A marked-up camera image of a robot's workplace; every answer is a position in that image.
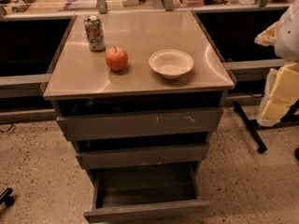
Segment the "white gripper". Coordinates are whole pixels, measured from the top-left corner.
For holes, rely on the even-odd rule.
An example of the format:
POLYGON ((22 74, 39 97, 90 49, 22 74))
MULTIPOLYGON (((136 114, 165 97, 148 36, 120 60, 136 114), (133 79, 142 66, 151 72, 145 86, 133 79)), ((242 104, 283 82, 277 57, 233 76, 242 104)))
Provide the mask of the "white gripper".
MULTIPOLYGON (((261 46, 276 45, 278 22, 258 34, 254 42, 261 46)), ((299 100, 299 63, 286 63, 279 69, 271 68, 266 78, 264 97, 261 100, 257 122, 264 127, 280 123, 299 100)))

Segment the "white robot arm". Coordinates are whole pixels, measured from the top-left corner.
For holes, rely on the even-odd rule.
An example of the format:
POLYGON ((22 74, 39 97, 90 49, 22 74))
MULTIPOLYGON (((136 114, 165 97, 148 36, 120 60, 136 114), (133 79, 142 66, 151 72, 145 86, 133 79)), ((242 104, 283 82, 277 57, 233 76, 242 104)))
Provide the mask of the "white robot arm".
POLYGON ((261 126, 272 127, 299 100, 299 0, 290 5, 279 21, 258 34, 254 42, 273 46, 275 54, 286 61, 279 69, 270 69, 257 115, 261 126))

